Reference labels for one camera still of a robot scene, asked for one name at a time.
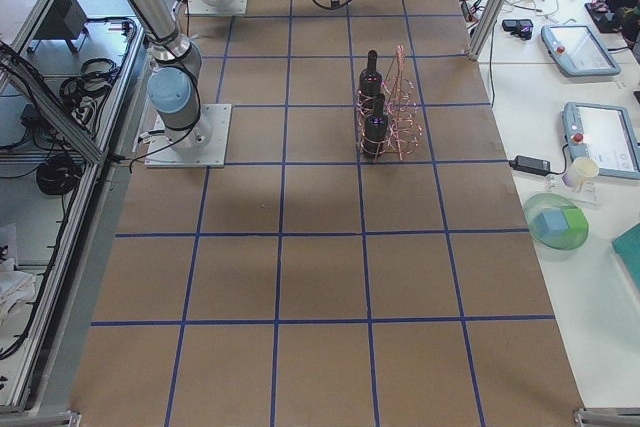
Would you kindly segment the dark wine bottle rear slot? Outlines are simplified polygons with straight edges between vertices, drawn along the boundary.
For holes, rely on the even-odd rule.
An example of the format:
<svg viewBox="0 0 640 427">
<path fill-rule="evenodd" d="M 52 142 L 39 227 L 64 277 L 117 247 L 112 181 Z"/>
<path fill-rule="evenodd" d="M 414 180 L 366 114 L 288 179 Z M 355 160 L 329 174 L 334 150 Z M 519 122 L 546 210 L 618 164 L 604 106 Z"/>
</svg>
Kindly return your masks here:
<svg viewBox="0 0 640 427">
<path fill-rule="evenodd" d="M 363 114 L 373 108 L 375 97 L 381 92 L 382 76 L 377 71 L 378 54 L 368 52 L 367 66 L 359 75 L 358 105 Z"/>
</svg>

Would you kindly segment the dark wine bottle slot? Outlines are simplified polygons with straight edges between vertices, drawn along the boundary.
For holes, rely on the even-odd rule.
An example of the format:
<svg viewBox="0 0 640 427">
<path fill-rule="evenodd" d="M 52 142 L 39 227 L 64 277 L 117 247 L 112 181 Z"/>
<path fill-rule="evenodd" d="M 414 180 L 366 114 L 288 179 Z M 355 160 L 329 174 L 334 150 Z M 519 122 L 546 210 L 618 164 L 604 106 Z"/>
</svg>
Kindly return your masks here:
<svg viewBox="0 0 640 427">
<path fill-rule="evenodd" d="M 382 76 L 377 71 L 378 54 L 368 52 L 367 66 L 359 75 L 358 105 L 363 114 L 373 108 L 375 97 L 381 92 Z"/>
<path fill-rule="evenodd" d="M 388 116 L 385 113 L 385 95 L 377 94 L 373 98 L 372 109 L 365 117 L 362 154 L 370 159 L 384 152 L 384 143 L 388 130 Z"/>
</svg>

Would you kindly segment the dark wine bottle front slot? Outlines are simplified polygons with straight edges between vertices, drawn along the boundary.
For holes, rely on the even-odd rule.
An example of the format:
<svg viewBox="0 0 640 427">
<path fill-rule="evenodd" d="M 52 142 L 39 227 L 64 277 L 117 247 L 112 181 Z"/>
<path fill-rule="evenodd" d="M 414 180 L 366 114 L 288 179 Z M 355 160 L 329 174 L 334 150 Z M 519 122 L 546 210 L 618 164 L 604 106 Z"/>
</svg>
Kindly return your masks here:
<svg viewBox="0 0 640 427">
<path fill-rule="evenodd" d="M 372 109 L 365 117 L 362 154 L 370 159 L 384 152 L 384 143 L 388 130 L 388 116 L 385 113 L 385 95 L 377 94 L 373 98 Z"/>
</svg>

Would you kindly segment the upper teach pendant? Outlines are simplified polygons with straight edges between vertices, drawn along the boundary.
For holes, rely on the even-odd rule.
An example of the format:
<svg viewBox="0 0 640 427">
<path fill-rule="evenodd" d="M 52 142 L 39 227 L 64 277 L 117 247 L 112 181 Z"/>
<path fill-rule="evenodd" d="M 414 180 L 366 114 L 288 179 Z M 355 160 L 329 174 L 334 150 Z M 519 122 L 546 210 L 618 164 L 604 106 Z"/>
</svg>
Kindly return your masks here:
<svg viewBox="0 0 640 427">
<path fill-rule="evenodd" d="M 546 25 L 541 39 L 567 77 L 615 76 L 621 72 L 599 36 L 587 25 Z"/>
</svg>

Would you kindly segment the teach pendant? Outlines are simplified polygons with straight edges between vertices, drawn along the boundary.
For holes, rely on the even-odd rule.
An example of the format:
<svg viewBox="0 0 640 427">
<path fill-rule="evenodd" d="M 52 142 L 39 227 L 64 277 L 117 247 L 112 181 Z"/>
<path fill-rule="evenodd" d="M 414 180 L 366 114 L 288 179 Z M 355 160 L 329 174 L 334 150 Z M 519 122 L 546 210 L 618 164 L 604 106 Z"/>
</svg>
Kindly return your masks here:
<svg viewBox="0 0 640 427">
<path fill-rule="evenodd" d="M 599 36 L 587 25 L 546 25 L 541 39 L 567 77 L 615 76 L 621 72 Z"/>
<path fill-rule="evenodd" d="M 562 122 L 572 160 L 587 157 L 608 177 L 639 179 L 639 146 L 625 107 L 568 102 Z"/>
</svg>

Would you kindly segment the black power adapter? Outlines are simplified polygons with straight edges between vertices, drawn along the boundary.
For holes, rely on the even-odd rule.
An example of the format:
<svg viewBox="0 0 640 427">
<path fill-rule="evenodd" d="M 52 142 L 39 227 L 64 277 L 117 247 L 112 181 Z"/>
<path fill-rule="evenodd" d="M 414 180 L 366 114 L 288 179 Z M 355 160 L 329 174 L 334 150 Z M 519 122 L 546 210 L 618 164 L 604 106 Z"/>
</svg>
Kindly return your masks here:
<svg viewBox="0 0 640 427">
<path fill-rule="evenodd" d="M 550 163 L 547 160 L 516 155 L 509 161 L 509 166 L 514 171 L 524 172 L 545 177 L 551 173 Z"/>
</svg>

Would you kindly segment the white paper cup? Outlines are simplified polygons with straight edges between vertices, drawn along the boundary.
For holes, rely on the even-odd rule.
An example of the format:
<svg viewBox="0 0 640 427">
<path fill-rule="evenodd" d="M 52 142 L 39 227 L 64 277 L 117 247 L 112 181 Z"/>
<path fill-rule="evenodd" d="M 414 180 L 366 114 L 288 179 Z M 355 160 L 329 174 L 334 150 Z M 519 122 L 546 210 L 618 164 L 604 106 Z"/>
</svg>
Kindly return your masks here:
<svg viewBox="0 0 640 427">
<path fill-rule="evenodd" d="M 576 190 L 598 175 L 599 166 L 594 160 L 589 157 L 577 157 L 566 169 L 562 181 L 566 187 Z"/>
</svg>

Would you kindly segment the lower teach pendant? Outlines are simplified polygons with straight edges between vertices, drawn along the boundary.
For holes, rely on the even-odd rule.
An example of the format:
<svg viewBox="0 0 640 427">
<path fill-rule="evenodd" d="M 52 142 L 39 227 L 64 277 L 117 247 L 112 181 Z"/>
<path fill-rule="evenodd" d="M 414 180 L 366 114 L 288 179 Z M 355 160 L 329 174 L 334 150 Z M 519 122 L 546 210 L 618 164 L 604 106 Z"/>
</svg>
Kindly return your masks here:
<svg viewBox="0 0 640 427">
<path fill-rule="evenodd" d="M 625 107 L 568 102 L 562 122 L 572 160 L 587 157 L 608 177 L 639 179 L 639 146 Z"/>
</svg>

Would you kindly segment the blue foam cube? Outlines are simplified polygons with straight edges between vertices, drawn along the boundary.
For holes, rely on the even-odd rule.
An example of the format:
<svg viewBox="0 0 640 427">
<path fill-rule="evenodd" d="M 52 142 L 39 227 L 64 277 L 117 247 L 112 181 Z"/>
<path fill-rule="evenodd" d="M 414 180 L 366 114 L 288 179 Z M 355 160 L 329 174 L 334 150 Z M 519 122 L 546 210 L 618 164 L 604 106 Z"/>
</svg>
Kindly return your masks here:
<svg viewBox="0 0 640 427">
<path fill-rule="evenodd" d="M 530 229 L 537 239 L 550 239 L 563 235 L 567 224 L 561 210 L 548 209 L 533 219 Z"/>
</svg>

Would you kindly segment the green glass bowl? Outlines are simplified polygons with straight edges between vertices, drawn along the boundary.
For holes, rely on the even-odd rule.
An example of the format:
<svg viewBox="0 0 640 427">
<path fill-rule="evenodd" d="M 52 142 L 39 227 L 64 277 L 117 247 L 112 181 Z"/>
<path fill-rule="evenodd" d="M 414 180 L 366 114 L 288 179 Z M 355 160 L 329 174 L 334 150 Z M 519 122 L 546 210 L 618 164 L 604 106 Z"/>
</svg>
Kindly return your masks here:
<svg viewBox="0 0 640 427">
<path fill-rule="evenodd" d="M 589 234 L 588 221 L 575 203 L 552 193 L 539 193 L 523 205 L 530 234 L 557 250 L 581 247 Z"/>
</svg>

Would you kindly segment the green foam cube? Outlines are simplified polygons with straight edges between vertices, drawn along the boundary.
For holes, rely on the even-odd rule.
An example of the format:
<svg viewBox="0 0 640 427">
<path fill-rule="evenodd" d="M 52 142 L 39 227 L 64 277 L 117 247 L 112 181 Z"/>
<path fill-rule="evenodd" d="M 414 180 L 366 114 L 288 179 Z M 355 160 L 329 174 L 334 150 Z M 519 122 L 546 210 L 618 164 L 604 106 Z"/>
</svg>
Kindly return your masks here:
<svg viewBox="0 0 640 427">
<path fill-rule="evenodd" d="M 577 206 L 565 206 L 561 209 L 567 224 L 566 233 L 569 235 L 587 234 L 589 224 L 583 211 Z"/>
</svg>

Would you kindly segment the teal tray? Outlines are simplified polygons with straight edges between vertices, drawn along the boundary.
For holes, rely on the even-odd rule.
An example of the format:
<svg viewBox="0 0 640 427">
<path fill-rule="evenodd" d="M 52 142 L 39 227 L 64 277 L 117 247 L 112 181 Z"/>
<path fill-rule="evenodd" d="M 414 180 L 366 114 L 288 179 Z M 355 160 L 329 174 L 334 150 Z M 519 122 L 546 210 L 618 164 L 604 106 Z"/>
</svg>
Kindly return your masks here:
<svg viewBox="0 0 640 427">
<path fill-rule="evenodd" d="M 640 286 L 640 225 L 636 224 L 612 242 L 614 252 L 620 257 L 636 288 Z"/>
</svg>

